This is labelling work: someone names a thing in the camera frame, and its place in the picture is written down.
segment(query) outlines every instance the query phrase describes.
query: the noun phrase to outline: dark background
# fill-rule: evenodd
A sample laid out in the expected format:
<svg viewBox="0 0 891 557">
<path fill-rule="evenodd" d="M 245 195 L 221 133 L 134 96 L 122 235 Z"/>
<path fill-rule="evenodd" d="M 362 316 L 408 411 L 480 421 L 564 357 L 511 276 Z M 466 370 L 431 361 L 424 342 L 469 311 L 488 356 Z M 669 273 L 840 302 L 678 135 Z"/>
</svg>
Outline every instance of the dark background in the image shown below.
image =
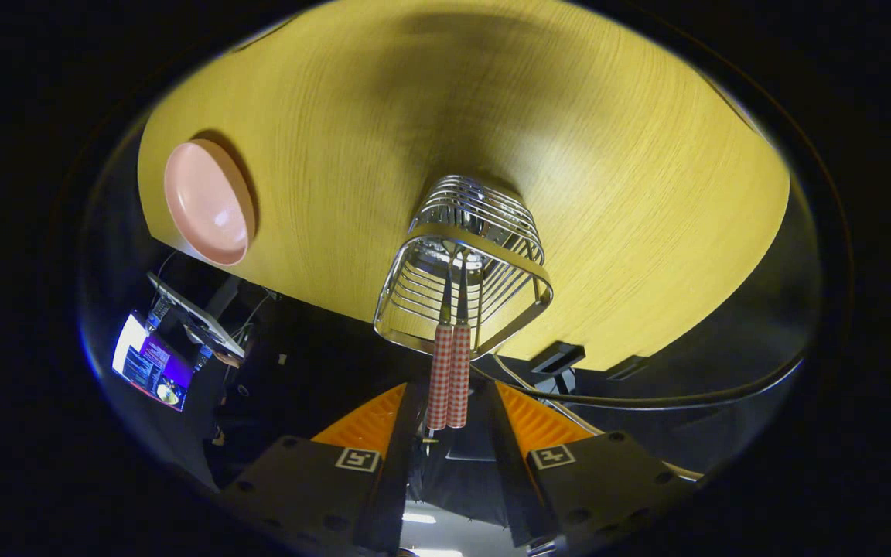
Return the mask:
<svg viewBox="0 0 891 557">
<path fill-rule="evenodd" d="M 742 68 L 806 131 L 851 228 L 855 310 L 844 351 L 828 338 L 745 457 L 620 551 L 891 554 L 891 3 L 640 6 Z M 87 188 L 141 99 L 296 8 L 0 4 L 0 554 L 267 550 L 85 402 L 97 387 L 73 273 Z"/>
</svg>

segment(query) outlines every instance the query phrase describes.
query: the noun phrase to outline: desk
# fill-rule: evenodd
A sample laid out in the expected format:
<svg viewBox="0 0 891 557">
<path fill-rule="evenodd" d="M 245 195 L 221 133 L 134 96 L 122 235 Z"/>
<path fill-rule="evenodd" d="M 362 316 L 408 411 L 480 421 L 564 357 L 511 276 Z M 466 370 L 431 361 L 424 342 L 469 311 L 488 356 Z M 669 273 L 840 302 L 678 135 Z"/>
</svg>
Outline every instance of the desk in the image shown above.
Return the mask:
<svg viewBox="0 0 891 557">
<path fill-rule="evenodd" d="M 153 237 L 198 257 L 163 200 L 171 149 L 233 152 L 258 229 L 228 268 L 372 320 L 425 190 L 495 176 L 534 213 L 555 300 L 500 354 L 648 356 L 763 257 L 788 170 L 699 74 L 567 3 L 342 0 L 200 68 L 155 107 L 138 186 Z"/>
</svg>

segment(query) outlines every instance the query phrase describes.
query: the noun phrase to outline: wooden table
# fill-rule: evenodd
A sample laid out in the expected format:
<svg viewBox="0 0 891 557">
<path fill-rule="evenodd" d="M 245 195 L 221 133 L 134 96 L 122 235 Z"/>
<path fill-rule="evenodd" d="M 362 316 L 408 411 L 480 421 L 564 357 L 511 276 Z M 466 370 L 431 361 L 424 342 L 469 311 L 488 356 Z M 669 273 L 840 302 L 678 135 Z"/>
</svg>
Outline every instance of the wooden table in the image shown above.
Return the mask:
<svg viewBox="0 0 891 557">
<path fill-rule="evenodd" d="M 152 236 L 198 257 L 162 193 L 171 149 L 195 137 L 232 151 L 258 206 L 227 270 L 357 320 L 374 318 L 432 181 L 513 184 L 555 300 L 500 354 L 562 340 L 594 370 L 657 352 L 727 299 L 789 187 L 695 70 L 551 0 L 342 0 L 201 67 L 153 110 L 138 164 Z"/>
</svg>

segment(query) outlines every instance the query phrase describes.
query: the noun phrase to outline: computer screen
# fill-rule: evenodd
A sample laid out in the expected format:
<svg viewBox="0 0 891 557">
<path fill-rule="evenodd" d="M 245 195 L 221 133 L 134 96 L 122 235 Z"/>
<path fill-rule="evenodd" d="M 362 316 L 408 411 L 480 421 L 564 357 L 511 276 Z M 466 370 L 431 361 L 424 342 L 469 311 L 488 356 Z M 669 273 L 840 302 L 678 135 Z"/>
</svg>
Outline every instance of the computer screen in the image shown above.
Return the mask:
<svg viewBox="0 0 891 557">
<path fill-rule="evenodd" d="M 156 334 L 146 331 L 134 314 L 126 319 L 116 342 L 112 370 L 139 391 L 178 412 L 184 409 L 194 374 L 183 357 L 170 350 Z"/>
</svg>

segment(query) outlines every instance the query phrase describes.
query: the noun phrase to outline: wire basket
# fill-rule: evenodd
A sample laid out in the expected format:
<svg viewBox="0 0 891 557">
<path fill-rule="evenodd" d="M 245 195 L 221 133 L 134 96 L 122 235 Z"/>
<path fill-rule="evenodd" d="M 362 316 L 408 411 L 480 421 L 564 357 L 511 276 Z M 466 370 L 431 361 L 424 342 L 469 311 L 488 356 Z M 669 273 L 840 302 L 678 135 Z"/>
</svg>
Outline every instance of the wire basket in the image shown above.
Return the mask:
<svg viewBox="0 0 891 557">
<path fill-rule="evenodd" d="M 443 177 L 411 220 L 384 282 L 374 314 L 374 329 L 382 337 L 432 353 L 450 265 L 449 314 L 455 322 L 463 266 L 446 249 L 449 243 L 466 258 L 470 359 L 475 360 L 551 303 L 551 281 L 541 267 L 545 251 L 531 212 L 516 194 L 464 176 Z M 524 290 L 529 283 L 531 289 Z"/>
</svg>

